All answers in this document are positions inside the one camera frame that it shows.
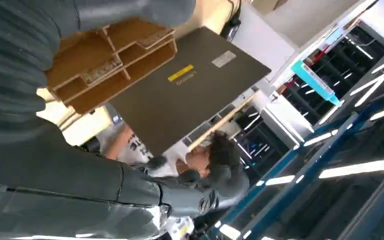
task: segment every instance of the wooden shelf compartment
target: wooden shelf compartment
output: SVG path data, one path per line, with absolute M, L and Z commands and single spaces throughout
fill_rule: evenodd
M 174 50 L 175 45 L 175 42 L 172 41 L 169 44 L 157 49 L 152 54 L 149 54 L 126 67 L 126 70 L 131 78 L 130 81 L 135 82 L 148 76 L 153 71 L 173 59 L 176 54 L 176 51 Z
M 59 99 L 64 103 L 72 96 L 78 94 L 79 92 L 86 90 L 88 85 L 80 77 L 76 77 L 71 80 L 69 83 L 55 90 L 55 94 Z
M 55 91 L 68 84 L 79 73 L 94 69 L 111 59 L 113 53 L 108 42 L 97 34 L 90 34 L 54 59 L 52 68 L 46 71 L 48 88 Z
M 121 71 L 73 99 L 70 105 L 78 114 L 87 114 L 123 91 L 131 83 Z
M 174 42 L 174 37 L 172 35 L 167 35 L 164 39 L 149 49 L 145 49 L 139 44 L 135 43 L 127 49 L 116 54 L 120 57 L 120 60 L 123 62 L 124 66 L 128 67 L 136 61 L 139 61 L 147 55 L 152 54 L 162 46 L 171 42 Z
M 174 44 L 174 41 L 170 42 L 127 67 L 130 80 L 126 78 L 123 71 L 120 71 L 76 97 L 69 104 L 78 114 L 92 111 L 170 61 L 176 54 L 173 49 Z
M 119 52 L 130 47 L 136 41 L 146 39 L 165 29 L 166 28 L 162 26 L 157 26 L 153 23 L 134 17 L 110 25 L 107 29 L 107 35 L 116 51 Z

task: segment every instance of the person's arm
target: person's arm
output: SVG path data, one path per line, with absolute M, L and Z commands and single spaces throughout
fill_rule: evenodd
M 128 145 L 129 139 L 132 137 L 132 135 L 132 129 L 129 127 L 129 125 L 124 124 L 121 131 L 117 134 L 117 136 L 115 136 L 114 141 L 108 147 L 105 153 L 105 157 L 108 159 L 116 160 L 120 151 Z

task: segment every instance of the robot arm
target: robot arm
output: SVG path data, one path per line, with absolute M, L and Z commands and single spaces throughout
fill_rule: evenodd
M 36 116 L 61 37 L 139 16 L 176 26 L 194 0 L 0 0 L 0 185 L 84 199 L 167 205 L 174 216 L 197 216 L 238 201 L 248 189 L 240 170 L 194 184 L 149 178 L 129 166 L 68 145 L 54 124 Z M 229 187 L 227 183 L 238 183 Z

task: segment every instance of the yellow label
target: yellow label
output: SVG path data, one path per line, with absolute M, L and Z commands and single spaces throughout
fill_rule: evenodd
M 173 80 L 177 79 L 178 77 L 182 76 L 183 74 L 189 72 L 190 70 L 194 69 L 194 66 L 189 64 L 187 67 L 181 69 L 180 71 L 176 72 L 175 74 L 168 77 L 168 80 L 170 82 L 173 82 Z

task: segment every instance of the cable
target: cable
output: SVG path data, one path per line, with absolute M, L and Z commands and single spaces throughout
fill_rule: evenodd
M 227 0 L 227 1 L 232 5 L 232 7 L 231 7 L 231 9 L 230 9 L 229 20 L 228 20 L 228 21 L 230 21 L 230 20 L 232 19 L 233 11 L 234 11 L 234 9 L 235 9 L 235 3 L 234 3 L 232 0 Z

